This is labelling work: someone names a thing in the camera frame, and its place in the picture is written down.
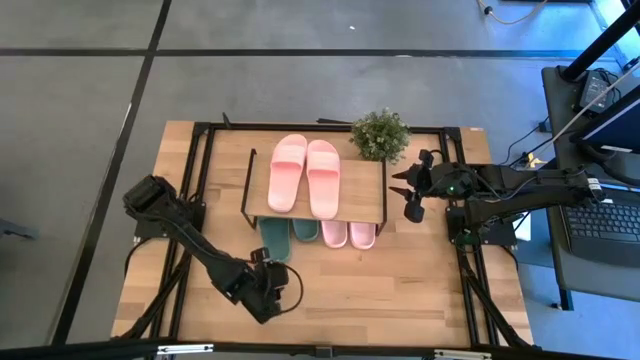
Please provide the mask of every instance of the laptop keyboard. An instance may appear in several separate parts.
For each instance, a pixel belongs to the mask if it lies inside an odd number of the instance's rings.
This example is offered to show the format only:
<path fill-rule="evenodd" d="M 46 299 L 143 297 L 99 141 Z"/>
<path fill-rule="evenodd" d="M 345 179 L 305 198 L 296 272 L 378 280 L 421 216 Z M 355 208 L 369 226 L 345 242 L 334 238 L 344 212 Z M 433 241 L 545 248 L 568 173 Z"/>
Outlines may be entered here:
<path fill-rule="evenodd" d="M 601 203 L 591 208 L 564 207 L 569 234 L 576 237 L 640 242 L 640 208 Z"/>

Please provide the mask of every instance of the wooden shelf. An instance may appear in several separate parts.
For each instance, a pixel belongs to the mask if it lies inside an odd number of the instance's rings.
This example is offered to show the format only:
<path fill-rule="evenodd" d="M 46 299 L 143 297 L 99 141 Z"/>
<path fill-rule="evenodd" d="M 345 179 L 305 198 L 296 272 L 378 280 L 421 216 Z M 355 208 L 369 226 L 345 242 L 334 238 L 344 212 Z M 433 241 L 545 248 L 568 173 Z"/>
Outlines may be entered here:
<path fill-rule="evenodd" d="M 309 204 L 309 182 L 303 171 L 293 209 L 271 210 L 267 204 L 271 154 L 251 150 L 242 212 L 248 216 L 315 219 Z M 386 165 L 363 160 L 340 161 L 340 202 L 333 220 L 383 224 L 386 221 Z"/>

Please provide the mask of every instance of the black table leg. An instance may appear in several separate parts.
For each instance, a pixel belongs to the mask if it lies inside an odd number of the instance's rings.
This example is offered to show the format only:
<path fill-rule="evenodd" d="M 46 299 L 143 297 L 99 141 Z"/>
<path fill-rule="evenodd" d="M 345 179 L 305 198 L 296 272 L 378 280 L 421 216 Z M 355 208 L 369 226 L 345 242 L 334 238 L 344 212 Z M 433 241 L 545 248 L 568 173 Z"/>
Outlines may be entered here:
<path fill-rule="evenodd" d="M 560 304 L 555 303 L 553 307 L 564 311 L 573 311 L 573 298 L 571 291 L 558 287 L 560 290 Z"/>

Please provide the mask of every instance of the desk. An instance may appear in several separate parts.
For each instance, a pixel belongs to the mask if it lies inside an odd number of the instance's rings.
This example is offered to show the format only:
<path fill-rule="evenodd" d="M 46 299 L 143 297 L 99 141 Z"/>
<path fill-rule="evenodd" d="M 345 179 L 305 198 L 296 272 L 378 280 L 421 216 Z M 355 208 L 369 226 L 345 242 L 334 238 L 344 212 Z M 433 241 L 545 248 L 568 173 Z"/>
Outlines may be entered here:
<path fill-rule="evenodd" d="M 558 76 L 556 68 L 544 68 L 542 70 L 549 119 L 554 135 L 562 129 L 574 116 L 571 110 L 579 84 L 571 84 L 563 81 Z M 578 119 L 573 126 L 580 127 L 587 119 Z M 581 164 L 590 164 L 587 171 L 597 175 L 600 179 L 608 179 L 602 169 L 591 161 L 582 157 L 576 147 L 569 141 L 569 136 L 563 136 L 554 144 L 556 161 L 559 168 L 576 167 Z M 633 169 L 631 176 L 640 176 L 640 159 L 634 155 L 616 156 L 612 166 L 619 169 Z M 573 255 L 569 251 L 568 239 L 565 233 L 564 223 L 560 215 L 560 208 L 547 209 L 549 230 L 553 260 L 556 269 L 558 285 L 566 290 L 576 290 L 592 294 L 616 297 L 621 299 L 640 301 L 640 287 L 633 286 L 640 278 L 639 268 L 624 268 L 589 261 Z"/>
<path fill-rule="evenodd" d="M 168 122 L 154 174 L 180 186 L 189 149 L 192 122 Z M 240 214 L 250 148 L 271 153 L 284 131 L 217 130 L 204 199 L 203 234 L 217 248 L 246 257 L 262 246 L 258 231 Z M 308 139 L 330 141 L 342 159 L 358 159 L 349 133 L 305 132 Z M 462 129 L 466 160 L 490 162 L 484 130 Z M 453 143 L 449 144 L 452 154 Z M 391 175 L 417 161 L 419 150 L 439 149 L 436 135 L 412 135 L 406 159 L 389 165 L 389 186 L 406 186 Z M 198 149 L 196 167 L 202 157 Z M 425 220 L 404 219 L 404 200 L 388 191 L 388 222 L 375 246 L 367 251 L 347 244 L 329 249 L 322 239 L 292 240 L 290 265 L 305 284 L 305 296 L 295 311 L 259 325 L 242 306 L 233 306 L 210 284 L 204 267 L 191 263 L 178 337 L 182 340 L 271 344 L 348 346 L 469 346 L 455 248 L 447 241 L 444 209 L 439 199 L 424 199 Z M 128 330 L 157 292 L 167 248 L 151 240 L 133 256 L 124 282 L 113 335 Z M 492 297 L 518 334 L 532 342 L 529 321 L 513 259 L 498 247 L 484 247 Z M 292 280 L 283 292 L 283 307 L 298 297 Z M 481 304 L 475 303 L 480 339 L 487 341 Z M 161 334 L 166 334 L 171 299 L 165 308 Z"/>

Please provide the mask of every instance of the gray floor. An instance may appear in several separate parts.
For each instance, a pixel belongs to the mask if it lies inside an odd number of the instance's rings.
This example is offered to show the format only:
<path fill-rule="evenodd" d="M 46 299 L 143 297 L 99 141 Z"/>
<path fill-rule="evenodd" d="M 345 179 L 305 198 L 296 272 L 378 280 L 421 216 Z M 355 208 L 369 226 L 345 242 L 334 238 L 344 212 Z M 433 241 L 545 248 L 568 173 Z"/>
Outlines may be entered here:
<path fill-rule="evenodd" d="M 0 46 L 146 47 L 160 3 L 4 1 Z M 531 6 L 495 7 L 502 17 L 515 18 Z M 484 19 L 475 3 L 465 0 L 183 0 L 174 1 L 160 46 L 579 50 L 599 32 L 586 5 L 550 4 L 530 21 L 504 27 Z M 157 58 L 71 340 L 109 336 L 134 225 L 120 199 L 151 171 L 167 120 L 218 121 L 222 111 L 238 122 L 353 120 L 389 106 L 410 124 L 486 128 L 499 162 L 509 143 L 546 116 L 540 69 L 566 63 Z M 0 58 L 0 217 L 42 233 L 35 242 L 13 237 L 0 242 L 0 347 L 45 341 L 140 65 L 139 58 Z M 600 65 L 617 69 L 612 62 Z M 535 134 L 516 151 L 542 139 Z M 640 333 L 630 323 L 640 315 L 639 304 L 581 295 L 576 305 L 585 310 L 551 311 L 545 305 L 557 294 L 549 271 L 521 268 L 536 343 L 553 350 L 640 356 L 638 345 L 621 345 L 623 340 L 632 344 Z M 598 311 L 629 323 L 592 316 Z"/>

